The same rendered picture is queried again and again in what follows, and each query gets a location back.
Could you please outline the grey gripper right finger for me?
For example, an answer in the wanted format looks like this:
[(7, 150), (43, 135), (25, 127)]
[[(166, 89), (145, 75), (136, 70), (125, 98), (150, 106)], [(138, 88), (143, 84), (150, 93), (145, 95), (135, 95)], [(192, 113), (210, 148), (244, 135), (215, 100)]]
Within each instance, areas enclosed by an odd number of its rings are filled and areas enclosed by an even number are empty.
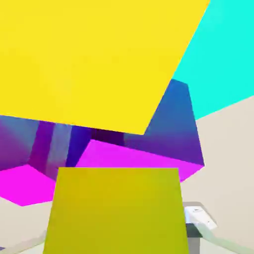
[(189, 254), (201, 254), (201, 240), (236, 254), (254, 254), (254, 250), (219, 238), (212, 233), (217, 228), (216, 221), (201, 202), (183, 202)]

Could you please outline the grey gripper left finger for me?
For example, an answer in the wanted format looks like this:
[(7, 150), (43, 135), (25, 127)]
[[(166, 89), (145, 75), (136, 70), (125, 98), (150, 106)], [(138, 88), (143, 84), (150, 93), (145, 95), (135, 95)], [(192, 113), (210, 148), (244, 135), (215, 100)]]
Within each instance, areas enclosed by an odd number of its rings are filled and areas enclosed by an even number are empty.
[(31, 249), (35, 246), (41, 245), (45, 242), (47, 231), (43, 231), (42, 234), (38, 237), (23, 241), (14, 246), (4, 248), (0, 251), (0, 254), (18, 254), (22, 251)]

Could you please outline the small yellow cube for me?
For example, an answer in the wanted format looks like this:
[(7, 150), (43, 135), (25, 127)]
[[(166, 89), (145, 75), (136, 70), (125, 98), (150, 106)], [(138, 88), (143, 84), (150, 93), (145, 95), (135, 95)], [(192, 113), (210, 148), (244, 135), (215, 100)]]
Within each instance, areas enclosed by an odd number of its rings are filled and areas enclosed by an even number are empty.
[(60, 168), (43, 254), (189, 254), (176, 168)]

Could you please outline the large magenta box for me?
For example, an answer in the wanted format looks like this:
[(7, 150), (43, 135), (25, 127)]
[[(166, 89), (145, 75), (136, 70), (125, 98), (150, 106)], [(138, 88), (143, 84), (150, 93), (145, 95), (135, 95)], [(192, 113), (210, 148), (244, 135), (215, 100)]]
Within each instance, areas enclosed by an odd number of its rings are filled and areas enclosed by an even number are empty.
[[(79, 167), (177, 168), (184, 181), (203, 166), (97, 140), (89, 142)], [(52, 201), (55, 181), (26, 164), (0, 171), (0, 197), (20, 206)]]

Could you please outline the large blue box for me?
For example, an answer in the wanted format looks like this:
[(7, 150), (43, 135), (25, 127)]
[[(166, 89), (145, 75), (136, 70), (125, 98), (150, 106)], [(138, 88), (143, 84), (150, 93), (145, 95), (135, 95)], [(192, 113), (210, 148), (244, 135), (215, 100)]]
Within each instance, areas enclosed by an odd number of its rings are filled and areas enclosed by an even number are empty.
[(204, 166), (189, 88), (173, 79), (142, 135), (0, 116), (0, 170), (29, 164), (55, 179), (92, 140)]

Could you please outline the large cyan box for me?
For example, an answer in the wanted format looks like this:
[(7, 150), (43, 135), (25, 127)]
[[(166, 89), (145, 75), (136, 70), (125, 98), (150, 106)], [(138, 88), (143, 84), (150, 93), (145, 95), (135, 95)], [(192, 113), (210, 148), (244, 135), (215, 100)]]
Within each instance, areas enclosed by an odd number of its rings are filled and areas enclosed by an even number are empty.
[(254, 0), (210, 0), (174, 79), (196, 119), (254, 95)]

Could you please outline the large yellow box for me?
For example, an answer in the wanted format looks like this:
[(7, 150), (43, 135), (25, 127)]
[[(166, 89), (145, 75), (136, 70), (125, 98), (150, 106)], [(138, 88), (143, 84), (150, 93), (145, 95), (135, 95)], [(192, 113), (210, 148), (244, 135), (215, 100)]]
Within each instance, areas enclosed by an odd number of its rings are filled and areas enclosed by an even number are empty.
[(210, 0), (0, 0), (0, 115), (143, 134)]

